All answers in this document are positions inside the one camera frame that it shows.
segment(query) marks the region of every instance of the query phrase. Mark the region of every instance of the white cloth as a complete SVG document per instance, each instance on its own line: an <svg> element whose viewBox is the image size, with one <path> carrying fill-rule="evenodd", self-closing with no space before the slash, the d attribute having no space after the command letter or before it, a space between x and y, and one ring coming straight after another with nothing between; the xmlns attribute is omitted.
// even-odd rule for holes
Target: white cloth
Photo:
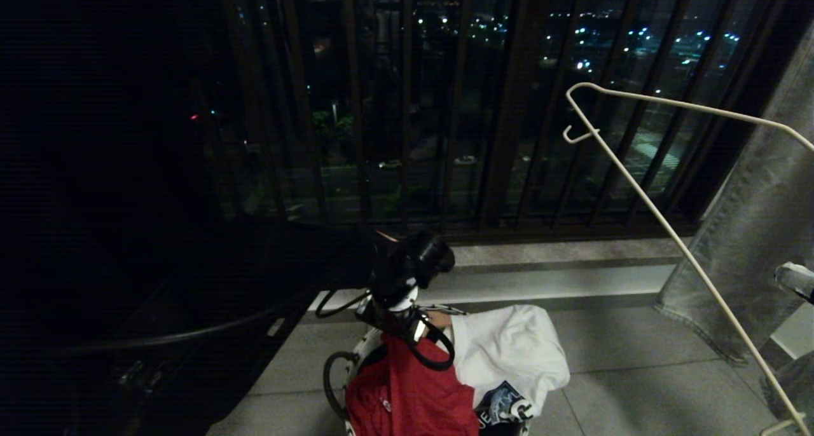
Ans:
<svg viewBox="0 0 814 436"><path fill-rule="evenodd" d="M453 315L455 372L474 388L481 426L540 415L570 372L555 326L537 306Z"/></svg>

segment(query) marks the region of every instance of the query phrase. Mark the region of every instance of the metal hanger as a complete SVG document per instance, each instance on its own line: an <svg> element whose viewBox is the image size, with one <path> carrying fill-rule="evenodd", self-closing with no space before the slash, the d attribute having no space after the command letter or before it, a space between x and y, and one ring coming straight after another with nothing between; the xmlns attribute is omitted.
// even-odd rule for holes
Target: metal hanger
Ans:
<svg viewBox="0 0 814 436"><path fill-rule="evenodd" d="M649 210L653 212L653 215L655 215L655 217L659 219L660 224L662 224L664 229L670 234L670 236L674 240L675 244L678 245L678 247L681 249L681 253L683 253L684 256L686 256L687 259L689 259L689 262L693 265L695 271L698 272L698 276L701 276L701 279L707 285L707 288L709 289L710 293L712 293L712 296L715 297L715 300L716 302L718 302L718 305L721 306L721 309L724 310L724 313L729 318L729 321L732 323L732 326L735 327L736 331L738 331L738 335L741 337L744 343L747 344L749 351L755 357L755 360L757 360L759 366L761 366L761 369L766 375L766 378L768 378L769 383L771 383L771 386L774 388L774 390L776 390L777 395L780 396L783 404L785 404L786 409L788 409L791 415L791 419L785 419L785 421L781 421L777 425L773 425L769 428L766 428L765 430L761 431L761 436L768 436L770 434L774 434L777 431L782 430L786 426L793 424L796 424L797 427L800 428L800 431L802 431L802 433L805 436L811 436L811 432L808 430L808 428L806 428L806 425L803 422L803 418L805 418L805 413L797 412L797 409L794 408L794 404L792 404L791 400L788 398L788 395L786 395L785 390L783 390L783 387L780 386L780 383L777 381L777 378L774 376L774 373L771 372L771 369L766 364L766 361L762 357L761 352L758 352L757 347L755 347L755 344L751 341L751 339L747 335L747 332L745 332L745 330L741 326L741 323L738 321L738 318L735 317L735 314L733 314L732 310L724 301L724 298L721 297L721 293L718 292L718 289L715 288L714 283L712 283L709 276L707 276L707 272L704 272L703 268L701 268L701 265L698 264L698 261L695 259L695 256L693 256L693 254L689 251L689 248L687 248L687 246L684 245L684 242L682 242L678 234L675 233L675 230L672 228L670 223L666 221L662 213L659 211L659 208L655 207L655 204L648 197L647 193L645 193L642 187L640 187L639 184L637 184L636 179L634 179L633 176L630 175L630 172L628 172L628 170L625 169L624 164L622 164L622 161L620 161L619 158L616 157L611 147L609 147L608 144L605 143L605 140L601 137L601 135L599 135L599 129L593 127L591 121L588 120L587 117L585 117L585 114L582 112L582 109L580 109L579 106L576 104L574 98L572 98L570 94L579 88L592 88L598 92L601 92L602 94L616 95L617 97L628 97L636 100L646 100L648 102L657 102L660 104L667 104L668 106L675 106L683 109L692 109L692 111L706 112L707 114L720 115L722 117L734 118L735 120L749 121L749 123L776 127L778 129L781 129L791 137L795 138L797 141L799 141L800 144L805 146L807 149L811 150L811 152L814 152L814 144L806 140L806 138L800 135L799 132L796 132L794 131L794 129L791 129L791 127L786 126L782 123L777 123L776 121L765 120L764 118L752 117L750 115L736 114L735 112L722 111L721 109L715 109L713 107L699 106L697 104L690 104L688 102L683 102L680 100L664 99L662 97L652 97L652 95L642 95L629 92L609 90L607 88L602 88L601 86L590 82L576 83L576 85L572 86L572 88L568 88L568 91L565 93L568 102L570 102L572 107L574 107L574 111L576 111L576 114L579 115L579 119L581 119L582 123L584 123L585 126L587 127L588 133L581 135L578 138L572 139L568 137L568 132L572 128L569 125L567 128L565 128L565 131L562 132L562 137L564 137L569 144L576 144L591 137L596 138L600 146L602 146L602 149L605 150L605 153L607 153L611 160L613 160L613 163L616 164L618 169L622 171L622 174L624 175L625 179L628 179L628 182L630 182L630 184L633 185L634 190L636 190L636 192L642 198L642 201L644 201L645 204L649 207Z"/></svg>

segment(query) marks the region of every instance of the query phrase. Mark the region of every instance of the red towel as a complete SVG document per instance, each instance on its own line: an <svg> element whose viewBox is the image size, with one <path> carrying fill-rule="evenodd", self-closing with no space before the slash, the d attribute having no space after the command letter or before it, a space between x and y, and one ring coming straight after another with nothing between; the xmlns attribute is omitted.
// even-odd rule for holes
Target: red towel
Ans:
<svg viewBox="0 0 814 436"><path fill-rule="evenodd" d="M387 356L351 381L345 402L357 436L478 436L474 389L457 381L455 369L433 371L419 363L404 341L382 335ZM428 360L447 354L422 339Z"/></svg>

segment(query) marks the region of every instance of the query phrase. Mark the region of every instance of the black hose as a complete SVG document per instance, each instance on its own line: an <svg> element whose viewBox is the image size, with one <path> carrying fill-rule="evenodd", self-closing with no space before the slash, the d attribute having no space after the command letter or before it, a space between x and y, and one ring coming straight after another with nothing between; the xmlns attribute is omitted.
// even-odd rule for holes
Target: black hose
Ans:
<svg viewBox="0 0 814 436"><path fill-rule="evenodd" d="M246 324L256 323L268 318L280 317L291 301L300 300L305 296L305 292L297 295L293 299L286 299L277 304L274 304L268 309L248 315L242 319L232 320L224 324L218 324L203 329L196 329L194 331L176 332L175 334L166 334L155 337L132 337L130 339L112 339L105 341L90 341L89 343L82 343L76 346L56 347L55 349L47 350L46 356L50 357L67 357L67 356L83 356L94 355L102 352L110 352L111 350L133 350L143 349L146 347L165 346L168 344L187 343L187 341L194 341L202 337L209 337L219 332L229 331Z"/></svg>
<svg viewBox="0 0 814 436"><path fill-rule="evenodd" d="M320 301L319 306L317 306L317 311L314 313L314 315L317 315L317 319L326 319L328 317L333 317L333 315L339 314L341 311L344 311L345 309L349 308L355 303L358 303L361 300L363 300L367 295L370 294L370 290L364 291L364 293L362 293L358 297L355 297L353 300L351 300L351 302L345 304L344 306L341 306L341 308L337 308L334 309L333 311L323 313L322 308L325 308L325 304L328 302L328 300L330 300L334 296L335 293L336 290L332 289L331 291L328 292L328 294L325 295L325 297L322 298L322 301Z"/></svg>
<svg viewBox="0 0 814 436"><path fill-rule="evenodd" d="M415 358L417 358L418 361L424 366L429 367L429 369L432 369L433 371L446 371L447 369L450 369L450 367L453 365L453 362L455 361L455 346L453 345L452 341L450 341L450 338L444 335L444 332L441 331L440 328L436 327L434 324L430 322L425 322L424 324L427 326L428 330L427 334L438 337L441 343L444 344L444 347L447 348L447 352L448 354L450 354L447 360L432 361L429 360L429 358L425 357L424 355L421 355L421 352L418 351L417 347L418 343L416 343L415 341L412 340L412 338L409 337L410 334L404 335L404 342L407 343L407 347L410 347L410 351L413 352Z"/></svg>
<svg viewBox="0 0 814 436"><path fill-rule="evenodd" d="M348 410L340 406L340 402L337 401L336 396L334 396L334 388L331 386L331 367L334 366L334 361L336 361L337 358L345 358L345 360L355 363L359 357L350 352L336 352L334 355L329 356L328 360L325 360L325 366L322 368L322 387L325 389L325 397L328 398L328 404L331 406L331 409L334 410L338 418L342 419L342 421L348 421Z"/></svg>

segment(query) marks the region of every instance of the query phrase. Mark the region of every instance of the floor tile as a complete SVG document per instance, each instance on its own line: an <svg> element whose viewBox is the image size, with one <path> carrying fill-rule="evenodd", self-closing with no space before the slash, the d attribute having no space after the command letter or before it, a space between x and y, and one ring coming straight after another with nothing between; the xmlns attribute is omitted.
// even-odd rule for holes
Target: floor tile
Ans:
<svg viewBox="0 0 814 436"><path fill-rule="evenodd" d="M583 436L562 390L549 393L542 414L529 423L529 436Z"/></svg>
<svg viewBox="0 0 814 436"><path fill-rule="evenodd" d="M690 329L651 308L549 312L572 372L717 360Z"/></svg>
<svg viewBox="0 0 814 436"><path fill-rule="evenodd" d="M586 436L741 436L776 423L723 361L576 374L565 393Z"/></svg>
<svg viewBox="0 0 814 436"><path fill-rule="evenodd" d="M207 436L318 436L344 434L322 392L247 396Z"/></svg>
<svg viewBox="0 0 814 436"><path fill-rule="evenodd" d="M336 351L354 349L366 330L360 322L299 324L249 394L322 390L325 360ZM340 362L337 360L337 375Z"/></svg>
<svg viewBox="0 0 814 436"><path fill-rule="evenodd" d="M758 366L757 362L754 358L749 358L749 364L745 367L732 367L732 370L741 377L742 381L749 386L752 393L755 393L755 396L758 399L761 399L761 402L766 402L766 397L762 392L761 387L761 380L764 377L764 372L762 371L761 367Z"/></svg>

